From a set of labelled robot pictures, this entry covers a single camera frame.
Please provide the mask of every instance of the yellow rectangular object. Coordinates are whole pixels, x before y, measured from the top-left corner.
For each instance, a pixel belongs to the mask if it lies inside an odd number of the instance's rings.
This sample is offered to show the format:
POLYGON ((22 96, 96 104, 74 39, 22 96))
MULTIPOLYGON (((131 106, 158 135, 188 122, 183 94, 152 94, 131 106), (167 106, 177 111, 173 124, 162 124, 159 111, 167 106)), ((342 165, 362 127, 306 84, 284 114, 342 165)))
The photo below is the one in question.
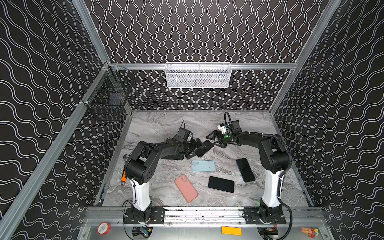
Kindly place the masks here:
POLYGON ((238 228, 238 227, 221 227, 221 233, 241 236, 241 228, 238 228))

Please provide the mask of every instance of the pink phone case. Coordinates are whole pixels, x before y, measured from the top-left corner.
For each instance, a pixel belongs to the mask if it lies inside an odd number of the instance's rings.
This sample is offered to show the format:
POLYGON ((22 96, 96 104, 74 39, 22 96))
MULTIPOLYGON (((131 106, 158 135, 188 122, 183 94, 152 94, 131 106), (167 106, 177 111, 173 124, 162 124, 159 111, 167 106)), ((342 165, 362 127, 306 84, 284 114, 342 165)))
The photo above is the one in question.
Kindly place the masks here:
POLYGON ((192 183, 184 174, 175 180, 175 184, 188 203, 191 203, 199 196, 192 183))

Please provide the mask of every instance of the gray marble surface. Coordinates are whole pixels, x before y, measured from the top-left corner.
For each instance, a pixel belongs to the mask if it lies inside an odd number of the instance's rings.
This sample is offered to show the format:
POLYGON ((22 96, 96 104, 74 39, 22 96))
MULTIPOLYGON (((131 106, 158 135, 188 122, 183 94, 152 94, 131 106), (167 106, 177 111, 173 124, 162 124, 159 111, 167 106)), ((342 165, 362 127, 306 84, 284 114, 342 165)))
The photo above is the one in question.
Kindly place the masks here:
MULTIPOLYGON (((239 120, 243 131, 256 131, 275 134, 275 128, 267 112, 230 112, 231 119, 239 120)), ((103 206, 121 206, 132 199, 132 190, 127 182, 120 185, 124 166, 122 156, 130 153, 139 141, 162 142, 173 137, 182 122, 191 130, 195 138, 202 142, 205 136, 224 122, 224 112, 134 112, 129 132, 126 136, 120 158, 112 175, 103 206)), ((258 149, 250 146, 229 145, 222 149, 214 146, 201 158, 189 160, 160 159, 156 172, 150 181, 150 196, 153 205, 160 206, 258 206, 263 196, 265 183, 264 168, 260 163, 258 149), (245 183, 238 170, 236 159, 247 158, 256 180, 245 183), (191 171, 191 161, 213 160, 216 172, 197 173, 191 171), (177 189, 174 180, 185 174, 199 193, 190 204, 177 189), (228 193, 208 188, 209 176, 235 181, 235 192, 228 193)), ((291 169, 285 177, 281 198, 290 206, 308 206, 298 180, 291 169)))

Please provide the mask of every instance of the toy figurine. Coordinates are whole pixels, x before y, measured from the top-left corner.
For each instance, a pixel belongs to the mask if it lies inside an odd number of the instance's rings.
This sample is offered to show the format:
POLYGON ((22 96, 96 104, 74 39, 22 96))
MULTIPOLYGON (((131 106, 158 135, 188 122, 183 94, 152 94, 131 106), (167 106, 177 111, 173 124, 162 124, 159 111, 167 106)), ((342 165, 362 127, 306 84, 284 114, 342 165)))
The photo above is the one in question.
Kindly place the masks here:
POLYGON ((308 237, 315 238, 319 235, 319 230, 316 228, 314 229, 313 227, 302 227, 301 232, 305 233, 308 235, 308 237))

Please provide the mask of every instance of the blue phone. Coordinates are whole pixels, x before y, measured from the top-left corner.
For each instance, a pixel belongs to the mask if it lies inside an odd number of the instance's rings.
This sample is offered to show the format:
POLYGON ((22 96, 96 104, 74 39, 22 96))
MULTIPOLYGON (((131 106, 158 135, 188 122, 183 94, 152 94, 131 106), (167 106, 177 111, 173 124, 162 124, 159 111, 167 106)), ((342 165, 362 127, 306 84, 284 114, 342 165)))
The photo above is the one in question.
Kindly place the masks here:
POLYGON ((192 172, 215 172, 215 161, 192 160, 192 172))

